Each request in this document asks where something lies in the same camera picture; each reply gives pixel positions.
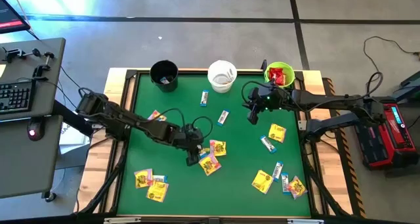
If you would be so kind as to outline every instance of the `white cup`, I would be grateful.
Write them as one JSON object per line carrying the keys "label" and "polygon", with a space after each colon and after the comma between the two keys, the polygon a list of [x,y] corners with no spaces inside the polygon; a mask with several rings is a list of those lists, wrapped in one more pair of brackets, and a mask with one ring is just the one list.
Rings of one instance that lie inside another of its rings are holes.
{"label": "white cup", "polygon": [[212,63],[207,72],[207,79],[212,88],[218,93],[229,91],[236,76],[238,76],[238,72],[235,66],[225,60],[218,60]]}

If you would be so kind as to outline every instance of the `green mat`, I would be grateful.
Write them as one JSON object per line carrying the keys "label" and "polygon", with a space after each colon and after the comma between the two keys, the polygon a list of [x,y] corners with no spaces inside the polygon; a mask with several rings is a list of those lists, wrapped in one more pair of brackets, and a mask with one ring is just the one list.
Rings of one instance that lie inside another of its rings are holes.
{"label": "green mat", "polygon": [[[259,169],[272,174],[277,161],[284,163],[283,171],[289,179],[297,175],[303,182],[304,173],[300,155],[297,125],[293,112],[277,110],[259,114],[257,125],[247,121],[248,109],[242,106],[241,88],[249,81],[261,81],[263,77],[239,75],[231,90],[220,94],[212,90],[207,75],[180,75],[178,88],[162,93],[148,75],[140,77],[135,113],[147,118],[154,110],[163,112],[179,108],[186,123],[198,116],[213,120],[213,132],[205,139],[226,141],[226,156],[217,159],[222,167],[206,176],[199,164],[188,167],[186,152],[160,145],[147,138],[143,132],[132,130],[127,164],[121,186],[118,211],[120,215],[217,215],[217,216],[310,216],[308,196],[294,200],[283,194],[282,184],[273,182],[267,194],[254,188],[251,183]],[[245,89],[255,87],[250,84]],[[201,93],[209,90],[207,107],[200,106]],[[224,109],[230,114],[222,127],[216,122]],[[167,121],[181,125],[178,112],[166,114]],[[283,143],[272,141],[278,149],[270,154],[259,137],[267,135],[271,123],[287,129]],[[196,126],[203,134],[209,131],[207,120],[198,120]],[[134,172],[152,168],[154,175],[167,175],[169,189],[163,203],[146,197],[148,188],[136,189]]]}

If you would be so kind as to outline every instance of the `yellow candy packet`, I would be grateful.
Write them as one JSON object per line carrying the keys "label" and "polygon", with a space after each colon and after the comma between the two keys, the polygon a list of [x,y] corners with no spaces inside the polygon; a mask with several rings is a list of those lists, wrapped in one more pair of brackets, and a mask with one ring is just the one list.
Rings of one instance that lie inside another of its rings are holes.
{"label": "yellow candy packet", "polygon": [[285,135],[286,128],[283,128],[274,123],[271,124],[270,131],[268,132],[268,138],[277,140],[282,143],[284,141]]}
{"label": "yellow candy packet", "polygon": [[[158,112],[157,110],[154,110],[152,115],[149,116],[149,118],[147,118],[147,120],[152,120],[154,118],[156,118],[158,115],[160,115],[160,112]],[[159,119],[157,119],[157,121],[160,122],[164,122],[166,120],[166,116],[162,115],[159,117]]]}
{"label": "yellow candy packet", "polygon": [[199,161],[206,175],[210,175],[217,171],[222,165],[217,161],[214,154],[209,154]]}
{"label": "yellow candy packet", "polygon": [[226,142],[210,140],[210,153],[213,153],[215,156],[226,155]]}
{"label": "yellow candy packet", "polygon": [[169,184],[160,181],[154,181],[153,185],[147,190],[146,197],[158,202],[163,202],[168,190]]}
{"label": "yellow candy packet", "polygon": [[302,181],[297,176],[295,176],[293,180],[289,182],[288,189],[293,195],[294,199],[297,199],[304,193],[308,192],[305,186],[303,185]]}
{"label": "yellow candy packet", "polygon": [[136,189],[148,187],[153,183],[152,169],[134,172]]}
{"label": "yellow candy packet", "polygon": [[252,182],[252,186],[266,194],[272,183],[273,177],[265,173],[263,170],[259,170],[257,176]]}

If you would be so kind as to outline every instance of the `gray floor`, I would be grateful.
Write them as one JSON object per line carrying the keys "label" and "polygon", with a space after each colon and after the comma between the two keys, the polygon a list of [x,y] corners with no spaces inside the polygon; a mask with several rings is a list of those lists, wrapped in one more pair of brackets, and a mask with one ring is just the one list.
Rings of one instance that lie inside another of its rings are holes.
{"label": "gray floor", "polygon": [[[15,0],[8,0],[18,10]],[[20,0],[27,14],[87,16],[157,16],[291,18],[289,0]],[[408,20],[420,19],[418,0],[297,0],[301,18]],[[206,68],[226,59],[237,68],[259,68],[264,58],[284,61],[302,69],[293,24],[152,23],[31,21],[40,38],[67,39],[63,67],[79,84],[95,91],[104,88],[111,67],[150,67],[169,59],[179,67]],[[334,81],[337,93],[362,94],[374,67],[364,56],[363,41],[372,35],[394,39],[409,51],[420,51],[420,25],[303,24],[303,37],[311,70],[321,70]],[[26,32],[0,35],[0,42],[33,39]],[[402,53],[392,43],[373,39],[367,43],[385,79],[374,95],[389,95],[397,85],[419,70],[420,61]],[[75,103],[76,87],[63,75],[64,90]],[[407,115],[412,122],[416,109]],[[419,125],[411,129],[418,131]],[[349,139],[352,131],[348,130]],[[418,223],[419,175],[385,179],[366,170],[352,143],[367,216]],[[63,170],[54,178],[55,186]],[[71,213],[79,186],[79,169],[67,169],[58,186],[59,199],[45,203],[40,194],[0,200],[0,219]]]}

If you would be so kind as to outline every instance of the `green cup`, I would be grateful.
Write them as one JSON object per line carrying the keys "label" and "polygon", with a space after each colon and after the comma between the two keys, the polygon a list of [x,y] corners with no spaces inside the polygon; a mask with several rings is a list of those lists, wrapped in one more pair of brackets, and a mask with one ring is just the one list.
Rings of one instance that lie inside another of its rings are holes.
{"label": "green cup", "polygon": [[268,71],[270,68],[282,68],[283,73],[286,74],[286,84],[285,85],[278,85],[279,87],[287,87],[290,86],[295,81],[295,72],[293,71],[292,67],[284,62],[273,62],[267,66],[266,71],[264,72],[264,80],[268,82]]}

